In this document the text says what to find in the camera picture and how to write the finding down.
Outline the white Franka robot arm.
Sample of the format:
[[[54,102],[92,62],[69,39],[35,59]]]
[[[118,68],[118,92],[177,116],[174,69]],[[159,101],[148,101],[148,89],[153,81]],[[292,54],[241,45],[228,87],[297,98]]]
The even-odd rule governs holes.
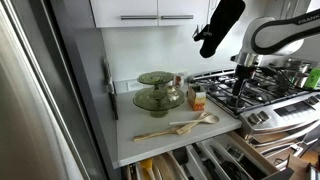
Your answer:
[[[262,17],[247,27],[242,47],[233,57],[237,63],[238,80],[233,87],[232,99],[238,100],[244,83],[253,77],[264,55],[288,55],[296,52],[305,38],[320,33],[320,9],[285,20]]]

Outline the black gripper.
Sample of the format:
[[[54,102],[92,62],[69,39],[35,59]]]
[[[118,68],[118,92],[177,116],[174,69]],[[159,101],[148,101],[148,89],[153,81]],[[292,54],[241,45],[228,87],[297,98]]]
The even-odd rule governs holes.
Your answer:
[[[237,99],[241,94],[243,86],[248,79],[252,79],[255,75],[256,68],[255,67],[246,67],[242,65],[238,65],[236,67],[235,76],[237,80],[234,84],[232,96],[234,99]]]

